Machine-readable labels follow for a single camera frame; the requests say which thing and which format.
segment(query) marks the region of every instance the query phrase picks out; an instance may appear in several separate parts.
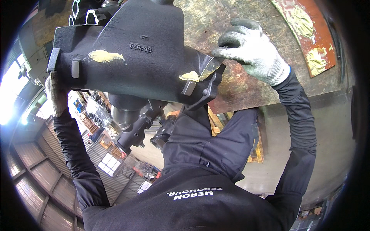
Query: black jacket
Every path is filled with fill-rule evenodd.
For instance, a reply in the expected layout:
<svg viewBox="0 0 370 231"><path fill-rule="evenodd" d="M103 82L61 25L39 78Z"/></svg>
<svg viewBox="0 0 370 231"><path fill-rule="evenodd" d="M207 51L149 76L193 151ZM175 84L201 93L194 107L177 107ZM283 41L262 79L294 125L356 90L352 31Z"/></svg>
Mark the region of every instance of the black jacket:
<svg viewBox="0 0 370 231"><path fill-rule="evenodd" d="M310 103L294 72L273 89L286 106L292 145L275 194L266 199L210 168L189 164L171 168L148 190L110 207L75 119L67 110L54 118L85 230L289 230L313 171L316 132Z"/></svg>

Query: window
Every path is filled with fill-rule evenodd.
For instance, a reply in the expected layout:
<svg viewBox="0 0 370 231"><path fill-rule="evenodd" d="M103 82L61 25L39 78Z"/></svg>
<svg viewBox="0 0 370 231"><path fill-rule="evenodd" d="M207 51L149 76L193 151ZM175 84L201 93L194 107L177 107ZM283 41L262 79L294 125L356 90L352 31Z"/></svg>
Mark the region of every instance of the window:
<svg viewBox="0 0 370 231"><path fill-rule="evenodd" d="M145 190L147 190L150 186L152 186L151 183L147 182L147 181L144 181L142 184L141 184L141 187L139 188L138 190L138 193L142 193L144 192Z"/></svg>
<svg viewBox="0 0 370 231"><path fill-rule="evenodd" d="M118 168L120 162L114 158L112 155L107 153L101 162L98 164L98 167L101 168L108 175L113 176L114 171Z"/></svg>
<svg viewBox="0 0 370 231"><path fill-rule="evenodd" d="M23 54L17 58L20 65L25 62ZM18 79L20 66L14 61L9 67L8 71L3 76L0 86L0 124L6 124L13 115L13 104L16 101L18 94L22 91L23 87L28 83L26 77L21 76Z"/></svg>

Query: white knit glove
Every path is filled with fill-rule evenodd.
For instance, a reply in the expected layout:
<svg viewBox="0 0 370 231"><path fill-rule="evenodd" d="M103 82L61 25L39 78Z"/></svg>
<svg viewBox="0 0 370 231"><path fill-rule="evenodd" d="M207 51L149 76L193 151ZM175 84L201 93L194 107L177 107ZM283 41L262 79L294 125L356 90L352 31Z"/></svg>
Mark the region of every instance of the white knit glove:
<svg viewBox="0 0 370 231"><path fill-rule="evenodd" d="M45 82L46 96L53 105L53 117L59 117L68 107L68 92L70 89L64 85L58 72L52 71Z"/></svg>
<svg viewBox="0 0 370 231"><path fill-rule="evenodd" d="M218 40L212 54L216 57L238 61L245 71L271 85L283 82L290 73L289 65L278 54L261 26L243 18L231 20L234 27L228 29Z"/></svg>

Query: hand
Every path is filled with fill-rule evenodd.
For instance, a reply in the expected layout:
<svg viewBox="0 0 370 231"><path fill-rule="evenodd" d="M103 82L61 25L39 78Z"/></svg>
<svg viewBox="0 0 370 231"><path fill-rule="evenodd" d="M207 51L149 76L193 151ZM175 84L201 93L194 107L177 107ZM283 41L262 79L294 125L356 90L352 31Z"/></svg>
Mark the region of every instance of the hand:
<svg viewBox="0 0 370 231"><path fill-rule="evenodd" d="M46 96L53 105L52 116L57 118L68 108L68 92L70 89L64 85L56 71L52 71L46 79L45 88Z"/></svg>
<svg viewBox="0 0 370 231"><path fill-rule="evenodd" d="M238 61L245 71L271 85L283 82L290 73L290 66L279 55L269 38L255 21L243 18L231 20L234 27L218 40L212 54L216 57Z"/></svg>

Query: gray rubber-coated glove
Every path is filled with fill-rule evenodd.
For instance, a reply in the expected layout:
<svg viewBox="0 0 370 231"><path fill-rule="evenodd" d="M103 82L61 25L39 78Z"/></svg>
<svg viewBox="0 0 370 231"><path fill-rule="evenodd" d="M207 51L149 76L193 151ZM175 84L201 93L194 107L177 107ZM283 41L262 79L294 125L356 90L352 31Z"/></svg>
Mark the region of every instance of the gray rubber-coated glove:
<svg viewBox="0 0 370 231"><path fill-rule="evenodd" d="M243 18L231 20L234 27L228 29L212 51L216 57L238 61L245 71L271 85L283 82L290 73L290 66L279 55L261 26Z"/></svg>
<svg viewBox="0 0 370 231"><path fill-rule="evenodd" d="M53 117L59 117L68 107L68 93L70 88L66 87L58 72L52 71L45 82L46 96L53 105Z"/></svg>

